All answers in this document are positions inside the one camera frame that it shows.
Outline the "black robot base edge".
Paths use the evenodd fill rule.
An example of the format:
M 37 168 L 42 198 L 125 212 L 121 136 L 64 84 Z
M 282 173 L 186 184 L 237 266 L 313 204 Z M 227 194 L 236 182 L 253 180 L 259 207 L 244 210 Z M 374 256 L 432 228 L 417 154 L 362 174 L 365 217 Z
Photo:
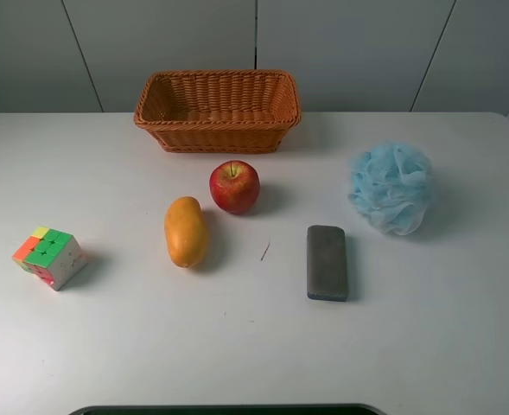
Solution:
M 364 404 L 314 405 L 154 405 L 154 406 L 90 406 L 73 414 L 137 414 L 137 415 L 377 415 L 384 414 Z

